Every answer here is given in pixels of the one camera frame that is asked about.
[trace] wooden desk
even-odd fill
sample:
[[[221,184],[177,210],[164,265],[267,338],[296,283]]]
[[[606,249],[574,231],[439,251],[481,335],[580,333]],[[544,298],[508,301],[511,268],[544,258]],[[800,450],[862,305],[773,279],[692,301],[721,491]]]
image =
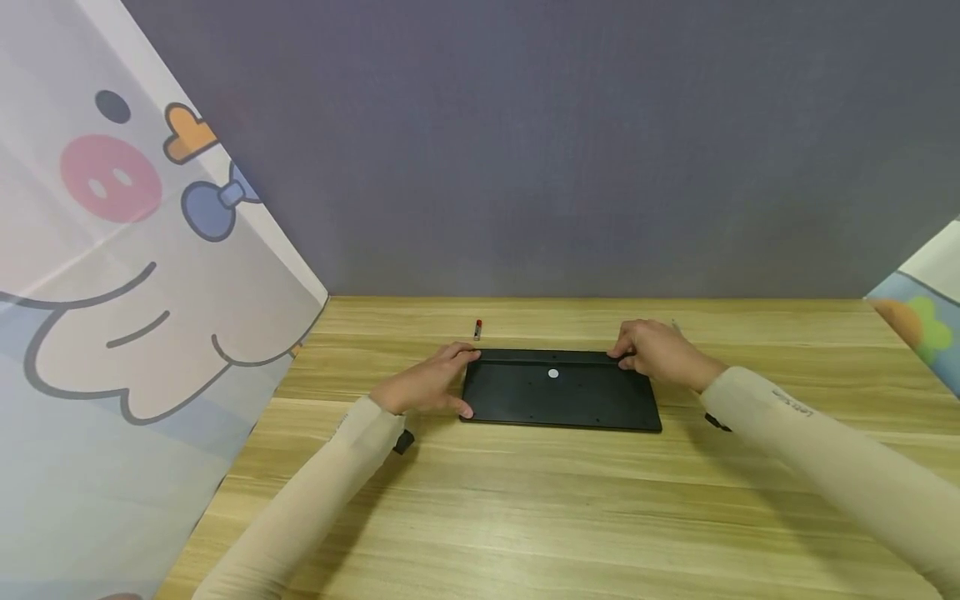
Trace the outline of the wooden desk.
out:
[[[724,360],[960,484],[960,402],[854,300],[334,299],[158,598],[188,598],[333,432],[348,403],[437,345],[606,349],[668,322]],[[288,598],[934,598],[775,461],[655,387],[663,433],[411,419]]]

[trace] pig eye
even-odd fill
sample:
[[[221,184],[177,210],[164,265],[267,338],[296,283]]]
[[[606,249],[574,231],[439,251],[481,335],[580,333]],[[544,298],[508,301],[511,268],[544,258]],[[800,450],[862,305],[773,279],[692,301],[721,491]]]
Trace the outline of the pig eye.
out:
[[[120,94],[108,89],[101,89],[97,92],[94,102],[97,103],[97,109],[110,121],[123,125],[130,121],[130,106]]]

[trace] arm sleeve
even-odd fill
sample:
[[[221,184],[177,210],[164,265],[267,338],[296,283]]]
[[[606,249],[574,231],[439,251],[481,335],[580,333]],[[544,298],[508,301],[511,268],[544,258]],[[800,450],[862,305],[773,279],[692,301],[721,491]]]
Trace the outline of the arm sleeve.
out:
[[[277,599],[297,567],[330,531],[337,515],[383,464],[404,417],[368,397],[293,476],[206,576],[194,600]]]
[[[944,598],[960,599],[960,489],[746,369],[726,370],[701,401],[734,433],[805,476]]]

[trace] cartoon character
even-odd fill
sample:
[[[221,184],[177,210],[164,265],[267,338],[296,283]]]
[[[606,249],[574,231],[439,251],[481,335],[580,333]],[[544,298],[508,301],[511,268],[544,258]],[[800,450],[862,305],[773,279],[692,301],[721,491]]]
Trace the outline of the cartoon character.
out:
[[[32,47],[26,37],[56,21],[9,28],[23,37],[9,43]],[[0,300],[52,311],[24,363],[36,388],[115,396],[127,420],[149,423],[230,367],[289,352],[320,304],[236,214],[258,197],[226,154],[223,190],[194,182],[211,179],[190,161],[216,144],[205,124],[193,117],[190,135],[172,137],[170,110],[165,119],[109,50],[95,69],[78,57],[83,35],[52,33],[44,52],[0,61],[17,90],[4,111],[18,116],[0,145]]]

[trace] purple-gray wall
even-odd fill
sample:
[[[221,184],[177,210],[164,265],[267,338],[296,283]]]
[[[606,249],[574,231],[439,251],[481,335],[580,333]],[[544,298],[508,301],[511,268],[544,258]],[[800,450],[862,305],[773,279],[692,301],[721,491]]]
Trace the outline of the purple-gray wall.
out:
[[[860,297],[960,205],[953,1],[125,4],[333,294]]]

